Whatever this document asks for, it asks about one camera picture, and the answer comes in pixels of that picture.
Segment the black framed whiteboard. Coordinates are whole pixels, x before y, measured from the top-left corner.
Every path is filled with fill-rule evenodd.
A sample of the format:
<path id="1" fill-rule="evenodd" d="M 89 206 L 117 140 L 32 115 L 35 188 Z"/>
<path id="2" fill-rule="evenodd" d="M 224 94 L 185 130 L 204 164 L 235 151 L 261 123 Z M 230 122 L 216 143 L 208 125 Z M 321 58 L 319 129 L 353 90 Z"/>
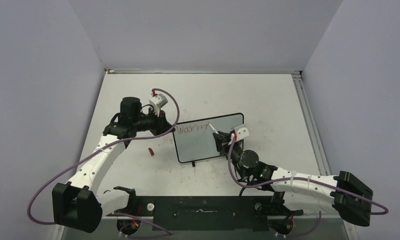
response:
<path id="1" fill-rule="evenodd" d="M 172 135 L 178 162 L 185 164 L 218 157 L 212 128 L 229 133 L 244 123 L 241 112 L 177 123 Z"/>

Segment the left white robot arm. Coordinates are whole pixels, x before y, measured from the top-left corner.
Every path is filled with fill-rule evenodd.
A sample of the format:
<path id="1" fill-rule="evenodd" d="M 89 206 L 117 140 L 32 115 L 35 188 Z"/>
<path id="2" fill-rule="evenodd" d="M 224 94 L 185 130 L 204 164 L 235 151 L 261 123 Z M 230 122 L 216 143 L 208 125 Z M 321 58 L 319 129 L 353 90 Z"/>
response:
<path id="1" fill-rule="evenodd" d="M 149 131 L 152 138 L 168 134 L 174 128 L 166 119 L 162 107 L 168 99 L 154 93 L 149 99 L 148 113 L 142 111 L 137 97 L 124 97 L 120 110 L 105 127 L 97 148 L 82 161 L 80 169 L 66 182 L 57 183 L 52 190 L 54 223 L 92 233 L 103 217 L 120 211 L 132 215 L 137 210 L 135 190 L 117 186 L 97 194 L 99 186 L 115 160 L 138 132 Z"/>

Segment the white whiteboard marker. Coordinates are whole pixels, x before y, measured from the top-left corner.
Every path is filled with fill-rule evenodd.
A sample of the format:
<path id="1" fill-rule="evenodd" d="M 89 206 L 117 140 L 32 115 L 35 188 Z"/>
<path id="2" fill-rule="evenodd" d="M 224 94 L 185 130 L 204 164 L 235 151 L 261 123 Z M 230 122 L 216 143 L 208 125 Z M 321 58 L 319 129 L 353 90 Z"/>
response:
<path id="1" fill-rule="evenodd" d="M 214 134 L 219 134 L 219 132 L 216 130 L 216 128 L 211 124 L 211 123 L 208 123 L 208 126 L 210 127 L 210 129 L 212 130 L 212 132 L 214 133 Z"/>

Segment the red marker cap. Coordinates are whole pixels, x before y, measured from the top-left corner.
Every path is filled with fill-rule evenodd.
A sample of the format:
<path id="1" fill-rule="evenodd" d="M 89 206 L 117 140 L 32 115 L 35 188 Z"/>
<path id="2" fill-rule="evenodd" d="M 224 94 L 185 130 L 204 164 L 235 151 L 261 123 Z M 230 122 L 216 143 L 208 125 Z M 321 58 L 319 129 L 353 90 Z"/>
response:
<path id="1" fill-rule="evenodd" d="M 153 149 L 151 147 L 149 147 L 148 150 L 149 150 L 149 153 L 150 153 L 151 156 L 155 155 L 155 153 L 154 153 L 154 151 L 153 151 Z"/>

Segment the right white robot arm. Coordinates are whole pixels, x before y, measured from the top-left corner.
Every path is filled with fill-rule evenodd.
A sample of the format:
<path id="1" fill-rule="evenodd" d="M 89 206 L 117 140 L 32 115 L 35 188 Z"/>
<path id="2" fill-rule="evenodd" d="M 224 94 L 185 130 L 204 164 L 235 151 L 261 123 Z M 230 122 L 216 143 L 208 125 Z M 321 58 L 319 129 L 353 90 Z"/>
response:
<path id="1" fill-rule="evenodd" d="M 354 174 L 298 173 L 260 161 L 255 151 L 241 147 L 234 131 L 215 131 L 212 136 L 217 152 L 227 158 L 230 174 L 240 186 L 276 195 L 270 201 L 275 213 L 317 211 L 339 214 L 353 225 L 370 225 L 374 193 Z"/>

